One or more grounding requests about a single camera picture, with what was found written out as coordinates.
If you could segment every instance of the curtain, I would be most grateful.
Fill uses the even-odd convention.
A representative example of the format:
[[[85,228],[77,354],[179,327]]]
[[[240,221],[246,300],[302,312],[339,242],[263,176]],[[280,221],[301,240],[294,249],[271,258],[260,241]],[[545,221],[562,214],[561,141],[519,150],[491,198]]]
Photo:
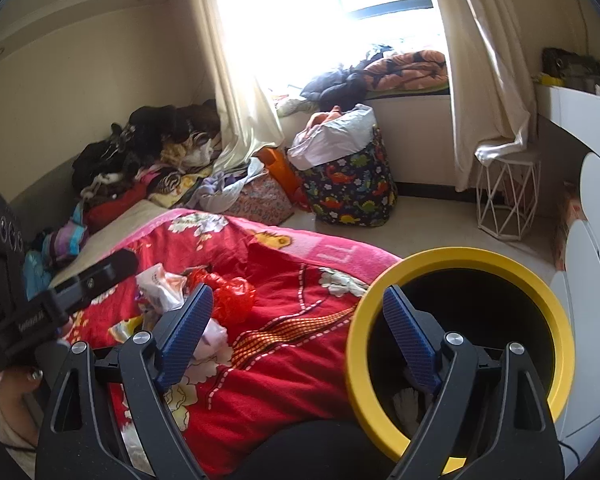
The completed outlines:
[[[510,0],[437,0],[451,76],[456,188],[467,189],[474,161],[526,149],[536,102]]]
[[[213,168],[226,170],[284,141],[273,103],[254,74],[263,49],[253,16],[263,9],[257,0],[191,0],[191,5],[222,127],[223,149]]]

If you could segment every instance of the dinosaur print basket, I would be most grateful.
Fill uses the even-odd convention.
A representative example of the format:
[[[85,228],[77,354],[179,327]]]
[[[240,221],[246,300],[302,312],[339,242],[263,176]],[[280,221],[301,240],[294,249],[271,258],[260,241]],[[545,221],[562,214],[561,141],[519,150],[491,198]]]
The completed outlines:
[[[318,219],[329,224],[378,227],[397,200],[397,188],[377,126],[363,150],[296,173]]]

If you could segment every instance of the tile floor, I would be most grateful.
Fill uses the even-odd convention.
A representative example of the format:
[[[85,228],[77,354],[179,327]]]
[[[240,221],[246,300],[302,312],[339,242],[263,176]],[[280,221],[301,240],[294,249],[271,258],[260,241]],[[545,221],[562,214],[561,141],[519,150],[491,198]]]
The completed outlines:
[[[296,212],[283,226],[351,238],[406,257],[445,246],[488,249],[518,261],[546,283],[555,274],[550,253],[552,223],[536,218],[522,242],[501,242],[477,227],[475,204],[401,196],[389,221],[382,227],[332,226],[315,215]]]

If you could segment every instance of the white geometric wire stool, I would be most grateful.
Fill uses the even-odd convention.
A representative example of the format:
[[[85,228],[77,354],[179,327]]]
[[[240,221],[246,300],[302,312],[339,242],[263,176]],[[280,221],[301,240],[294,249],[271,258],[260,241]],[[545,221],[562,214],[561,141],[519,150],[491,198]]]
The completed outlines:
[[[480,164],[475,186],[478,227],[498,240],[521,240],[535,218],[542,163],[536,149],[495,158]],[[504,203],[499,202],[501,194]]]

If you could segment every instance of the shelf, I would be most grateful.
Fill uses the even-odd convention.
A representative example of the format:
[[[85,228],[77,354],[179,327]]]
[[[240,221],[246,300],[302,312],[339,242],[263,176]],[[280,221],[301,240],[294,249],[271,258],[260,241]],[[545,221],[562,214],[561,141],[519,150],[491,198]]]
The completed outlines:
[[[536,85],[538,113],[600,157],[600,97],[570,88]]]

